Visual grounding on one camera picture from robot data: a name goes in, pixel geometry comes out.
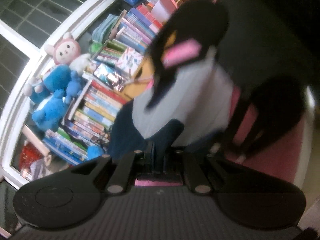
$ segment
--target pink and white plush toy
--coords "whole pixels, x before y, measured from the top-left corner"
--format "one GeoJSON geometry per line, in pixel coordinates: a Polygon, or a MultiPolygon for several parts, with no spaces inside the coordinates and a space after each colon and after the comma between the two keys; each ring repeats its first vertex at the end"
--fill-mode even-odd
{"type": "Polygon", "coordinates": [[[56,46],[46,44],[44,50],[52,56],[56,65],[70,65],[73,60],[81,55],[80,45],[71,33],[65,33],[62,41],[58,42],[56,46]]]}

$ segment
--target yellow book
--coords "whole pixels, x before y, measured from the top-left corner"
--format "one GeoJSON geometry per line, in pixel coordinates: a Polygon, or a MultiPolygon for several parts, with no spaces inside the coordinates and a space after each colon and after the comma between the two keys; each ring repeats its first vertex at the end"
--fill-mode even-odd
{"type": "Polygon", "coordinates": [[[89,102],[86,102],[84,105],[89,107],[93,111],[96,111],[98,114],[101,114],[102,116],[104,116],[105,118],[109,119],[110,121],[112,121],[112,122],[115,121],[115,118],[113,116],[111,116],[110,114],[108,114],[105,111],[101,110],[100,108],[94,106],[93,104],[90,104],[89,102]]]}

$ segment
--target window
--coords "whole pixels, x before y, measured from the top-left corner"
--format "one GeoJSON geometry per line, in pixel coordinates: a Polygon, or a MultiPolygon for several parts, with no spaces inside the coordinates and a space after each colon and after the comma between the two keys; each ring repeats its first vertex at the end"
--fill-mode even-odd
{"type": "Polygon", "coordinates": [[[13,234],[18,224],[18,219],[13,210],[13,196],[16,189],[8,182],[0,178],[0,234],[5,230],[9,234],[13,234]]]}
{"type": "Polygon", "coordinates": [[[29,58],[0,35],[0,111],[29,58]]]}
{"type": "Polygon", "coordinates": [[[0,19],[40,48],[87,0],[0,0],[0,19]]]}

